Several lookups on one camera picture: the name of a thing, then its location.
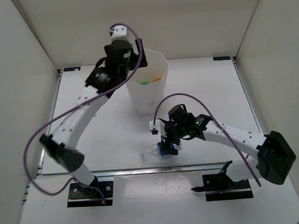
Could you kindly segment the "clear bottle blue label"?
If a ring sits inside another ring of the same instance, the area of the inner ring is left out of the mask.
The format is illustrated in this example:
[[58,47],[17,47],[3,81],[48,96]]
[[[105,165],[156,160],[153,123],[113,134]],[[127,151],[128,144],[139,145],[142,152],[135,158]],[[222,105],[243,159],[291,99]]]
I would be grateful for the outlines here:
[[145,164],[155,163],[172,158],[174,155],[166,155],[159,148],[161,142],[155,144],[141,146],[139,149],[140,158]]

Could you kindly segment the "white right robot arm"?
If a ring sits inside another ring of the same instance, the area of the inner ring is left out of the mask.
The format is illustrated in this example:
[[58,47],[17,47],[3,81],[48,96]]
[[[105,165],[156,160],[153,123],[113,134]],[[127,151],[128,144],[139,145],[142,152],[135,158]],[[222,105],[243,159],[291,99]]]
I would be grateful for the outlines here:
[[182,140],[195,138],[216,142],[248,155],[241,161],[229,161],[222,169],[219,182],[230,189],[238,181],[248,178],[264,178],[270,183],[281,185],[293,166],[296,155],[280,132],[269,134],[250,131],[215,122],[211,116],[194,116],[185,105],[174,106],[168,113],[169,119],[157,119],[153,129],[161,133],[160,149],[164,154],[177,155],[174,146]]

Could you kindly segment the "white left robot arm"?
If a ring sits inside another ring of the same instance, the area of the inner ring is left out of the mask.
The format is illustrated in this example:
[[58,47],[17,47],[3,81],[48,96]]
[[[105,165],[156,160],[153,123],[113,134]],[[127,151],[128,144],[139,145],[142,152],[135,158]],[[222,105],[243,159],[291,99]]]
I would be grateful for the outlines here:
[[85,165],[84,155],[76,147],[92,118],[111,98],[116,86],[127,79],[128,72],[147,66],[142,41],[135,42],[137,52],[125,40],[113,40],[104,46],[106,56],[96,63],[86,78],[76,110],[62,120],[51,134],[40,137],[46,152],[80,184],[81,192],[87,197],[97,194],[98,180]]

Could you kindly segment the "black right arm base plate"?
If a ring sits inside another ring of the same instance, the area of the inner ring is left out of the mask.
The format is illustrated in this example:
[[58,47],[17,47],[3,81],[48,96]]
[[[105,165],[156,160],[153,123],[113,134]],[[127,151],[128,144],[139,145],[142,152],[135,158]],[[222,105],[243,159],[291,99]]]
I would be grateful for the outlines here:
[[254,198],[249,180],[232,181],[224,174],[202,176],[207,202]]

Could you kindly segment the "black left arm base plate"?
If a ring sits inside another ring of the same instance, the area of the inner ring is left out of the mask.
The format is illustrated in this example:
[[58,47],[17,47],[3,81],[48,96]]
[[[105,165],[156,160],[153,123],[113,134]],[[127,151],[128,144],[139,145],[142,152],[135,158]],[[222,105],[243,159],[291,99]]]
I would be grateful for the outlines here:
[[113,205],[113,189],[114,181],[105,179],[99,181],[97,188],[102,194],[94,189],[85,188],[76,182],[69,184],[69,191],[67,197],[67,207],[98,207],[98,206],[112,206]]

